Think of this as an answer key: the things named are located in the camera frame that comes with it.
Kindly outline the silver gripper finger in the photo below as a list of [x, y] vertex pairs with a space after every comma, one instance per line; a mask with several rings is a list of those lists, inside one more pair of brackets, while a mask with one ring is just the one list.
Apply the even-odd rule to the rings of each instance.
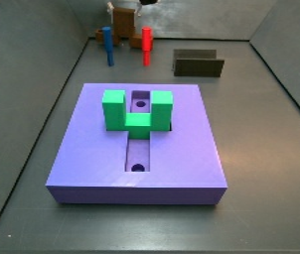
[[107, 6], [107, 13], [111, 14], [111, 13], [112, 13], [112, 10], [114, 10], [112, 3], [111, 3], [111, 2], [107, 2], [106, 6]]

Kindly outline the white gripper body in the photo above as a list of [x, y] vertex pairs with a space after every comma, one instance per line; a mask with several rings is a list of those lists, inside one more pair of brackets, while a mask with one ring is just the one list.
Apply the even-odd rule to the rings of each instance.
[[139, 0], [141, 5], [153, 5], [158, 3], [158, 0]]

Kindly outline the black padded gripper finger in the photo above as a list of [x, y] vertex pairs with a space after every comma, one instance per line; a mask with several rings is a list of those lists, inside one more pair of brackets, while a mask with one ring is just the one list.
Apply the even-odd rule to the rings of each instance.
[[136, 17], [141, 17], [141, 5], [139, 4], [136, 4], [134, 14], [136, 15]]

